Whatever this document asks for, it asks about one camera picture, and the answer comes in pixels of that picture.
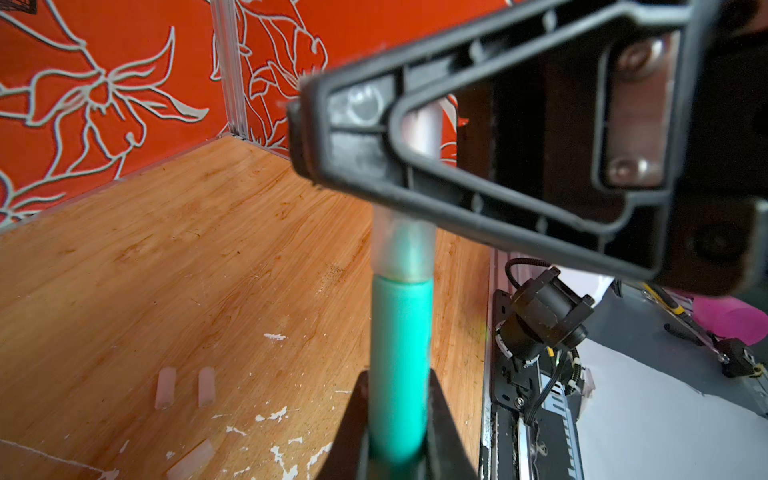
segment pink object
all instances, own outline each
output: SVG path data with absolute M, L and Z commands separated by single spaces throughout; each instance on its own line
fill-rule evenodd
M 165 410 L 174 403 L 176 389 L 176 369 L 167 366 L 157 375 L 157 393 L 154 396 L 154 408 Z
M 216 373 L 212 366 L 200 371 L 197 377 L 197 407 L 203 408 L 216 401 Z
M 214 446 L 210 444 L 210 440 L 205 439 L 168 470 L 166 474 L 168 480 L 187 480 L 200 467 L 207 464 L 214 457 L 214 453 Z
M 768 315 L 732 296 L 697 296 L 694 320 L 717 336 L 754 345 L 768 335 Z

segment wooden surface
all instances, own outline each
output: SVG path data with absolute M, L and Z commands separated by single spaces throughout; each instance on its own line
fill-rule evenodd
M 0 236 L 0 479 L 164 478 L 204 439 L 195 478 L 316 475 L 368 363 L 370 210 L 225 137 Z M 475 465 L 488 258 L 439 232 L 432 364 Z

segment pale pink stick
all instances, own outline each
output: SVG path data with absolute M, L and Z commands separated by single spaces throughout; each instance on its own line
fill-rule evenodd
M 197 377 L 197 406 L 203 408 L 216 401 L 216 373 L 212 366 L 200 371 Z
M 176 388 L 176 369 L 167 366 L 157 375 L 157 394 L 154 396 L 154 408 L 165 410 L 174 403 Z
M 214 446 L 210 444 L 210 440 L 205 439 L 176 465 L 170 467 L 166 474 L 168 480 L 187 480 L 198 468 L 207 464 L 214 457 L 214 453 Z

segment pink cylinder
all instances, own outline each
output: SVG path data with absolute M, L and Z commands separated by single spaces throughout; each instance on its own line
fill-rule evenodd
M 732 296 L 694 299 L 696 323 L 724 338 L 753 345 L 768 335 L 768 315 Z

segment sheet of paper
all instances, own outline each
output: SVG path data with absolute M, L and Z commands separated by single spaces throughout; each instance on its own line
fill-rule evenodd
M 589 339 L 577 423 L 586 480 L 768 478 L 768 419 Z

